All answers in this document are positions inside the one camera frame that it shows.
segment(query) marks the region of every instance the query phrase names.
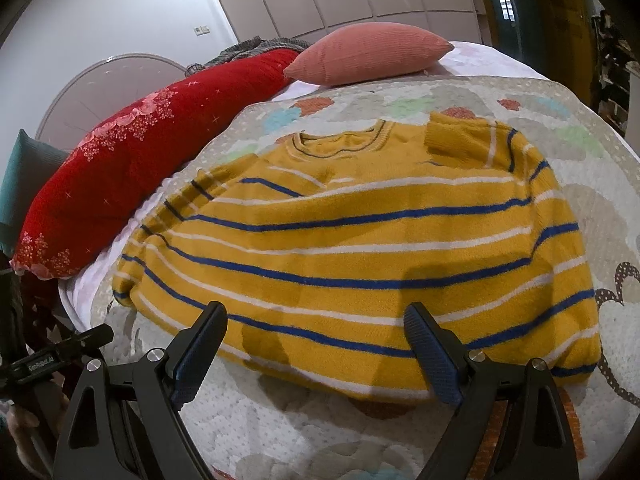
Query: round headboard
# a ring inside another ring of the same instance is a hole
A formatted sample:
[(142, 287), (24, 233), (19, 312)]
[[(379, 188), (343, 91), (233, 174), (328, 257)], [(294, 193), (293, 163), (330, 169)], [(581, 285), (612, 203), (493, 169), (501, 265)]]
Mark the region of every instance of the round headboard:
[(53, 100), (36, 139), (71, 152), (117, 111), (184, 78), (184, 67), (153, 54), (123, 54), (83, 70)]

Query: teal pillow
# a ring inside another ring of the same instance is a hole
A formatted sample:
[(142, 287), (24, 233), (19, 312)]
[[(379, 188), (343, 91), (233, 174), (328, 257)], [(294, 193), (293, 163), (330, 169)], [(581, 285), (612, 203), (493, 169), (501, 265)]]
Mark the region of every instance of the teal pillow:
[(68, 153), (20, 130), (0, 187), (0, 250), (13, 256), (29, 206)]

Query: yellow sweater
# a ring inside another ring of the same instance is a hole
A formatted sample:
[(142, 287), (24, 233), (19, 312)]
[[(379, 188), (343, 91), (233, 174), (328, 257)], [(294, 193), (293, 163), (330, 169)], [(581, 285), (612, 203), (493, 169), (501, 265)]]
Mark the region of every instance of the yellow sweater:
[(558, 381), (600, 355), (574, 215), (540, 152), (487, 120), (295, 134), (200, 171), (134, 233), (113, 288), (174, 333), (221, 301), (221, 355), (361, 399), (430, 396), (402, 329), (412, 301)]

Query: neckline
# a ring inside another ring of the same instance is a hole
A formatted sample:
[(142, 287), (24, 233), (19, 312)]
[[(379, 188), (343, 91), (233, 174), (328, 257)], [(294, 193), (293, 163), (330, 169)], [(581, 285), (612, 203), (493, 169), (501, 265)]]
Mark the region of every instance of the neckline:
[[(344, 156), (344, 155), (350, 155), (350, 154), (356, 155), (357, 153), (375, 152), (379, 150), (380, 148), (382, 148), (382, 146), (385, 145), (389, 137), (389, 132), (391, 131), (392, 126), (393, 126), (393, 123), (391, 121), (378, 119), (376, 121), (376, 124), (374, 124), (370, 128), (367, 128), (366, 130), (347, 130), (340, 134), (335, 134), (332, 136), (313, 136), (310, 134), (306, 134), (304, 132), (296, 132), (289, 139), (289, 142), (293, 150), (295, 150), (296, 154), (298, 155), (305, 155), (305, 156), (308, 156), (309, 158), (314, 158), (316, 160), (317, 159), (327, 160), (330, 158), (336, 158), (338, 156)], [(369, 139), (369, 142), (367, 142), (363, 146), (359, 146), (354, 149), (341, 148), (340, 150), (336, 150), (333, 153), (323, 154), (323, 155), (314, 153), (313, 147), (305, 143), (306, 140), (331, 139), (331, 138), (343, 136), (344, 134), (369, 134), (370, 139)]]

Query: blue stripe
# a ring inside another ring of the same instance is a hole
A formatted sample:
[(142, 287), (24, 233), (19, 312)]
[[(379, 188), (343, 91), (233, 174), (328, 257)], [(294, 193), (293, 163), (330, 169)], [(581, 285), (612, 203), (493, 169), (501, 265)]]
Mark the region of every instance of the blue stripe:
[[(200, 303), (199, 301), (192, 300), (183, 294), (180, 294), (165, 284), (155, 273), (153, 273), (144, 262), (142, 262), (139, 258), (127, 256), (125, 258), (130, 262), (136, 262), (145, 267), (145, 274), (153, 280), (153, 282), (158, 285), (162, 290), (164, 290), (167, 294), (169, 294), (172, 298), (176, 300), (182, 301), (186, 304), (194, 306), (199, 309), (206, 308), (207, 305)], [(360, 352), (370, 352), (372, 354), (385, 355), (389, 357), (405, 357), (405, 358), (414, 358), (414, 353), (411, 350), (402, 350), (399, 348), (392, 348), (387, 346), (374, 345), (370, 343), (359, 343), (355, 341), (347, 341), (343, 339), (337, 339), (335, 337), (329, 337), (323, 335), (318, 332), (313, 332), (311, 330), (306, 330), (304, 328), (297, 328), (293, 326), (282, 326), (282, 325), (272, 325), (270, 323), (265, 323), (262, 321), (257, 321), (255, 319), (251, 319), (245, 316), (238, 316), (238, 314), (227, 314), (229, 319), (234, 321), (243, 323), (245, 325), (253, 326), (256, 328), (260, 328), (262, 330), (267, 330), (268, 332), (277, 332), (281, 334), (292, 335), (296, 337), (301, 337), (304, 339), (309, 339), (310, 341), (320, 343), (327, 346), (333, 346), (336, 348), (345, 348), (347, 350), (357, 350)]]
[(590, 374), (596, 369), (598, 366), (597, 363), (593, 363), (591, 365), (582, 365), (575, 368), (562, 368), (559, 366), (554, 366), (551, 368), (551, 373), (556, 377), (570, 377), (572, 375), (578, 374)]
[(488, 348), (500, 343), (504, 343), (506, 341), (510, 341), (512, 339), (518, 339), (520, 337), (523, 337), (524, 335), (527, 335), (527, 333), (531, 332), (536, 327), (539, 327), (541, 324), (543, 324), (545, 321), (548, 321), (556, 314), (568, 309), (570, 306), (573, 306), (582, 300), (588, 300), (589, 298), (593, 298), (592, 288), (588, 290), (581, 290), (580, 292), (572, 294), (568, 298), (565, 298), (559, 303), (556, 303), (552, 307), (546, 309), (544, 312), (539, 314), (539, 316), (529, 322), (512, 326), (501, 332), (478, 338), (472, 342), (467, 343), (466, 346), (469, 349)]
[(174, 206), (172, 206), (171, 204), (169, 204), (167, 202), (167, 200), (164, 201), (164, 206), (171, 211), (171, 213), (180, 221), (180, 222), (184, 222), (184, 216), (182, 216), (180, 213), (178, 213), (178, 211), (175, 209)]
[[(544, 229), (538, 237), (538, 241), (536, 241), (534, 245), (534, 251), (544, 240), (547, 240), (555, 236), (556, 234), (562, 234), (563, 232), (567, 232), (568, 230), (577, 229), (577, 224), (564, 224)], [(244, 272), (247, 274), (253, 274), (255, 276), (261, 276), (263, 278), (270, 278), (272, 280), (297, 283), (299, 285), (325, 286), (329, 288), (356, 288), (359, 290), (441, 288), (443, 286), (455, 285), (457, 283), (472, 282), (474, 280), (482, 280), (483, 278), (498, 276), (499, 274), (509, 272), (510, 270), (525, 267), (532, 261), (532, 257), (520, 258), (519, 260), (515, 260), (514, 262), (500, 264), (495, 267), (485, 267), (483, 269), (462, 272), (461, 274), (454, 274), (452, 276), (420, 278), (416, 280), (361, 280), (352, 278), (318, 278), (313, 276), (300, 276), (298, 274), (283, 272), (281, 270), (263, 269), (261, 267), (247, 264), (238, 264), (236, 262), (227, 262), (225, 260), (207, 258), (205, 256), (194, 256), (192, 254), (185, 253), (183, 250), (180, 250), (177, 247), (172, 246), (163, 235), (157, 234), (157, 236), (162, 238), (169, 250), (196, 264), (217, 267), (219, 269), (232, 270), (235, 272)]]
[(509, 132), (507, 136), (507, 148), (509, 149), (509, 156), (511, 157), (511, 163), (509, 164), (509, 173), (513, 173), (513, 170), (516, 167), (516, 159), (513, 158), (513, 147), (511, 146), (511, 141), (513, 140), (513, 136), (517, 133), (515, 129)]
[(540, 173), (540, 171), (544, 170), (545, 168), (551, 168), (551, 166), (546, 161), (546, 159), (540, 162), (540, 164), (538, 164), (536, 171), (534, 171), (533, 174), (529, 177), (529, 182), (532, 182), (533, 179), (538, 176), (538, 173)]
[(282, 326), (272, 325), (263, 321), (256, 321), (245, 316), (238, 316), (237, 314), (227, 314), (229, 319), (240, 322), (242, 324), (253, 326), (267, 332), (277, 332), (280, 334), (292, 335), (295, 337), (301, 337), (309, 339), (314, 343), (320, 343), (326, 346), (333, 346), (335, 348), (344, 348), (346, 350), (356, 350), (358, 352), (368, 352), (370, 354), (385, 355), (388, 357), (405, 357), (414, 358), (414, 353), (411, 350), (402, 350), (399, 348), (392, 348), (388, 346), (374, 345), (370, 343), (360, 343), (355, 341), (347, 341), (345, 339), (337, 339), (330, 337), (312, 330), (306, 330), (304, 328), (297, 328), (295, 326)]
[(506, 202), (489, 205), (469, 205), (469, 206), (434, 206), (424, 209), (404, 209), (402, 211), (391, 211), (389, 213), (374, 213), (370, 215), (348, 216), (345, 218), (335, 218), (331, 220), (308, 220), (304, 222), (291, 222), (286, 224), (243, 224), (222, 218), (214, 218), (204, 215), (193, 215), (187, 220), (201, 220), (211, 224), (222, 225), (232, 229), (247, 231), (251, 233), (264, 233), (271, 231), (291, 231), (295, 229), (313, 229), (317, 227), (341, 227), (347, 225), (363, 225), (374, 222), (387, 222), (401, 218), (424, 218), (427, 216), (462, 216), (497, 213), (506, 211), (514, 206), (526, 206), (531, 202), (531, 197), (510, 198)]
[(204, 189), (200, 184), (198, 184), (195, 180), (191, 181), (191, 185), (198, 190), (198, 192), (202, 195), (205, 196), (207, 198), (207, 200), (213, 200), (213, 197), (207, 193), (207, 190)]
[(263, 186), (270, 187), (271, 189), (274, 189), (276, 191), (279, 191), (281, 193), (284, 193), (286, 195), (289, 195), (295, 198), (302, 196), (300, 195), (300, 193), (295, 192), (292, 189), (289, 189), (288, 187), (281, 186), (280, 184), (276, 184), (275, 182), (270, 182), (269, 180), (265, 180), (263, 178), (244, 178), (240, 181), (240, 183), (241, 184), (262, 184)]

